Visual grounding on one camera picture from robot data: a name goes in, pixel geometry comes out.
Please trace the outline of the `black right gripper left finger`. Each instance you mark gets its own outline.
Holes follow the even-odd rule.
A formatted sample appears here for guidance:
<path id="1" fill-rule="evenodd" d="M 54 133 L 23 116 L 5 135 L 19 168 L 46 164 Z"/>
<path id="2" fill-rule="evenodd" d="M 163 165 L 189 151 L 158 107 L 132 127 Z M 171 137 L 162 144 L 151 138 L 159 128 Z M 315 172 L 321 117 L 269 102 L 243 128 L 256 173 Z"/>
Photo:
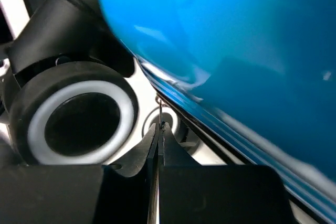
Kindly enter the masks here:
<path id="1" fill-rule="evenodd" d="M 1 168 L 1 223 L 156 223 L 158 135 L 110 165 Z"/>

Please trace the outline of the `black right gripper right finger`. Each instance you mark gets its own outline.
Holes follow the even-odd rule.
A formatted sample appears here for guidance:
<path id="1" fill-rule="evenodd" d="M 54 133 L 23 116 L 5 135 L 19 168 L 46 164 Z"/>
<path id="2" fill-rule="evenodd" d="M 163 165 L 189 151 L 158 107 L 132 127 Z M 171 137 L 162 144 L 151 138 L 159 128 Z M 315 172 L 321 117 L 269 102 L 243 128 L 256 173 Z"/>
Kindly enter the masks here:
<path id="1" fill-rule="evenodd" d="M 279 175 L 262 165 L 200 165 L 160 130 L 160 223 L 295 223 Z"/>

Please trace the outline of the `blue hard-shell suitcase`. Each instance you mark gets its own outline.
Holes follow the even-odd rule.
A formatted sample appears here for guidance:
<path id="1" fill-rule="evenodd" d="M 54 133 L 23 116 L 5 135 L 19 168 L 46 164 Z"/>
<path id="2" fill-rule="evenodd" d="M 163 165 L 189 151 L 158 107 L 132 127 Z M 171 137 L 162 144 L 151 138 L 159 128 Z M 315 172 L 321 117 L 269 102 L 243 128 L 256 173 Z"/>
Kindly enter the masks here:
<path id="1" fill-rule="evenodd" d="M 1 105 L 24 165 L 110 165 L 152 124 L 200 165 L 262 165 L 335 223 L 335 0 L 24 0 Z"/>

